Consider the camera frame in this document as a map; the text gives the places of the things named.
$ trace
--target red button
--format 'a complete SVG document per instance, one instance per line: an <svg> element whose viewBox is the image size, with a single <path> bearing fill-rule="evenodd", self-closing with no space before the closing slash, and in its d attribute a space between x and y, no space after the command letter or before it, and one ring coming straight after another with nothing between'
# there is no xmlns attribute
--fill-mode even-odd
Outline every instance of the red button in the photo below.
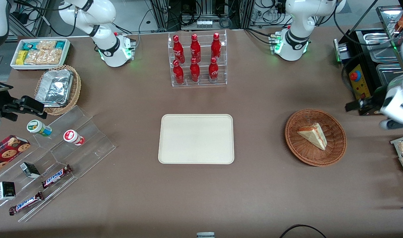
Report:
<svg viewBox="0 0 403 238"><path fill-rule="evenodd" d="M350 79L356 81L358 78L358 74L356 72L350 74Z"/></svg>

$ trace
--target coca-cola bottle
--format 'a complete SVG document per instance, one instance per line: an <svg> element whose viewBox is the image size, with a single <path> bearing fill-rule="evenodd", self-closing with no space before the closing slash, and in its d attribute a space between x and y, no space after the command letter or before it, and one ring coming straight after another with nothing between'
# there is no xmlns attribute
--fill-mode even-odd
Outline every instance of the coca-cola bottle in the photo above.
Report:
<svg viewBox="0 0 403 238"><path fill-rule="evenodd" d="M194 83L197 83L200 77L200 67L197 64L197 59L195 57L191 58L190 71L191 71L191 80Z"/></svg>
<svg viewBox="0 0 403 238"><path fill-rule="evenodd" d="M184 71L182 70L181 66L179 66L179 61L174 60L174 77L177 84L184 83Z"/></svg>
<svg viewBox="0 0 403 238"><path fill-rule="evenodd" d="M213 34L212 57L216 57L216 59L221 57L221 42L219 41L219 33Z"/></svg>
<svg viewBox="0 0 403 238"><path fill-rule="evenodd" d="M200 48L200 43L197 40L197 35L193 34L191 35L191 57L194 57L197 60L197 63L200 63L202 60L202 53L201 53L201 48Z"/></svg>
<svg viewBox="0 0 403 238"><path fill-rule="evenodd" d="M185 63L184 57L184 48L182 44L179 42L179 37L177 35L173 36L172 39L174 40L174 56L175 59L179 61L179 63Z"/></svg>
<svg viewBox="0 0 403 238"><path fill-rule="evenodd" d="M216 83L218 81L218 64L216 63L216 57L210 59L209 65L209 81L211 83Z"/></svg>

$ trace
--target white cup container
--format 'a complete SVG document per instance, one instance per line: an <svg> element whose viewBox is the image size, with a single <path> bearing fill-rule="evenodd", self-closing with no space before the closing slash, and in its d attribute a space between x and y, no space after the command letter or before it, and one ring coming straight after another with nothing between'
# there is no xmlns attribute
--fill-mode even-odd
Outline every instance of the white cup container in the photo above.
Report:
<svg viewBox="0 0 403 238"><path fill-rule="evenodd" d="M52 128L39 120L31 120L27 124L27 130L31 133L41 134L44 137L48 137L52 133Z"/></svg>
<svg viewBox="0 0 403 238"><path fill-rule="evenodd" d="M64 133L64 140L73 143L74 145L82 145L85 142L84 137L80 136L74 130L68 130Z"/></svg>

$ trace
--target round wicker basket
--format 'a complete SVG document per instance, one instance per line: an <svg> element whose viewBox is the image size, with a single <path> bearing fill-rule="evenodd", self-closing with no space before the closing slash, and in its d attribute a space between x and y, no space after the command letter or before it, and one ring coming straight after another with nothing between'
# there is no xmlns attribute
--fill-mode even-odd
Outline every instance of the round wicker basket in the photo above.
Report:
<svg viewBox="0 0 403 238"><path fill-rule="evenodd" d="M325 151L301 137L297 131L304 126L319 123L327 140ZM313 166L329 166L338 162L347 149L344 129L330 114L317 109L304 109L294 113L285 126L285 139L290 150L301 161Z"/></svg>
<svg viewBox="0 0 403 238"><path fill-rule="evenodd" d="M69 102L65 107L45 107L44 108L45 112L47 112L48 114L53 115L53 116L60 116L62 114L69 112L69 110L71 110L77 104L78 98L80 97L81 79L80 79L80 76L78 75L77 71L74 68L72 68L71 66L68 66L68 65L62 65L62 66L58 66L58 67L49 69L49 71L62 70L62 69L70 70L74 74L73 81L72 81L72 89L70 92ZM40 80L37 83L37 87L34 91L34 96L37 95L37 91L39 90L40 82L41 82L42 78L43 78L43 75L40 77Z"/></svg>

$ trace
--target red cookie box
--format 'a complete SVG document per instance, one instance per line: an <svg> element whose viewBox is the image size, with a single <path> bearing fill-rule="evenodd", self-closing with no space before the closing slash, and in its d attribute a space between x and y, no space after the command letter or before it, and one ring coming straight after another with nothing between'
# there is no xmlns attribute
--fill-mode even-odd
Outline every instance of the red cookie box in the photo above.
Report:
<svg viewBox="0 0 403 238"><path fill-rule="evenodd" d="M0 169L30 148L28 140L10 135L0 142Z"/></svg>

